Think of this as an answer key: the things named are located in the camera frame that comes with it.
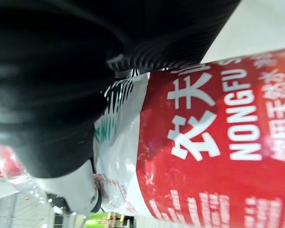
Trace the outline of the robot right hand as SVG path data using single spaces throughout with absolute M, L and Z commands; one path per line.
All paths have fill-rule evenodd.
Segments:
M 0 0 L 0 145 L 42 201 L 97 212 L 102 91 L 133 68 L 199 63 L 237 0 Z

